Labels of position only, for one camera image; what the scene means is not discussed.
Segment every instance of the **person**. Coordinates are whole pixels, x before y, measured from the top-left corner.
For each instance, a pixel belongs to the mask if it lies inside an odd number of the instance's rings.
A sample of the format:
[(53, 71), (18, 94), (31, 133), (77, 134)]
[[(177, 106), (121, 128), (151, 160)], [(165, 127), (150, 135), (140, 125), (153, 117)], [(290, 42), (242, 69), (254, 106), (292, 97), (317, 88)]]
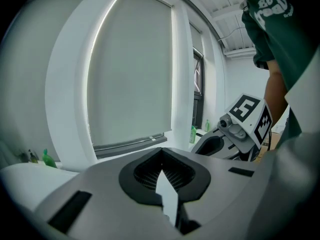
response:
[[(288, 106), (285, 95), (302, 75), (319, 44), (317, 38), (308, 35), (308, 24), (303, 24), (301, 14), (296, 11), (288, 0), (245, 0), (243, 3), (242, 21), (256, 49), (253, 62), (269, 70), (264, 99), (273, 125)], [(277, 148), (300, 133), (298, 121), (290, 110)]]

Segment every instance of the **white wall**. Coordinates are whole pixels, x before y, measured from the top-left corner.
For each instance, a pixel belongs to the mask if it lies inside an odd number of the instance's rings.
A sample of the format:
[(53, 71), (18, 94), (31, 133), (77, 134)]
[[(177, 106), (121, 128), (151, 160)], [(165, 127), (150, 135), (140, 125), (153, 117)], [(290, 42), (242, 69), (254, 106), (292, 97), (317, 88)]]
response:
[(0, 139), (17, 153), (44, 149), (56, 161), (45, 110), (47, 68), (56, 39), (82, 0), (33, 0), (21, 9), (0, 50)]
[[(269, 71), (256, 67), (252, 58), (227, 59), (225, 71), (226, 108), (242, 93), (264, 97)], [(284, 130), (288, 115), (289, 107), (272, 128), (273, 132), (280, 133)]]

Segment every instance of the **green t-shirt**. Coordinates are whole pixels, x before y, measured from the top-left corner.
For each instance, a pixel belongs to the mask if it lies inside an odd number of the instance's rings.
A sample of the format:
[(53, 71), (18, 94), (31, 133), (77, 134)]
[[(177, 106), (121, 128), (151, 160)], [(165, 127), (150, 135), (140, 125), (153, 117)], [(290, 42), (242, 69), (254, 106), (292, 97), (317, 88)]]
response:
[[(287, 0), (246, 0), (242, 21), (255, 45), (254, 64), (268, 69), (266, 62), (275, 59), (289, 91), (317, 49), (307, 33), (302, 31), (294, 7)], [(300, 133), (297, 119), (290, 110), (287, 125), (277, 146)]]

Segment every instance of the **white graphic print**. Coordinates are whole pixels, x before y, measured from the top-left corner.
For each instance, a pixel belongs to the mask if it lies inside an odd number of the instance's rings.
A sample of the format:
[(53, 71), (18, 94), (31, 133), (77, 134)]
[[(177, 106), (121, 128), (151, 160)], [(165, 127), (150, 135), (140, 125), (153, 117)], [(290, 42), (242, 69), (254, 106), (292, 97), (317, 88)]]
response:
[(255, 103), (246, 99), (239, 108), (235, 107), (234, 108), (234, 112), (237, 112), (237, 110), (242, 111), (241, 116), (245, 117), (245, 115), (249, 112), (249, 109), (245, 108), (245, 105), (249, 105), (250, 107), (252, 107)]
[(270, 125), (270, 120), (269, 120), (268, 116), (266, 115), (262, 119), (262, 125), (260, 125), (258, 128), (258, 133), (260, 134), (261, 139), (263, 139), (264, 136), (266, 135), (266, 132), (269, 129), (269, 125)]
[(283, 14), (283, 17), (287, 18), (291, 17), (294, 13), (294, 7), (289, 4), (287, 0), (259, 0), (258, 5), (260, 10), (254, 13), (254, 17), (264, 30), (266, 30), (264, 17), (269, 17), (274, 14)]

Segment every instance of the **ceiling beam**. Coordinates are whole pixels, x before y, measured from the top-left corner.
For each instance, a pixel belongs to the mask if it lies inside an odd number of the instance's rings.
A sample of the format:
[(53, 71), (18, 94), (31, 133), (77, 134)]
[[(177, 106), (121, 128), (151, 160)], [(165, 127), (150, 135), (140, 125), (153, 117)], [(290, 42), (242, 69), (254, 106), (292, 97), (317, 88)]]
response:
[(215, 22), (225, 18), (242, 14), (243, 10), (240, 9), (240, 3), (222, 8), (220, 10), (211, 13), (211, 16)]

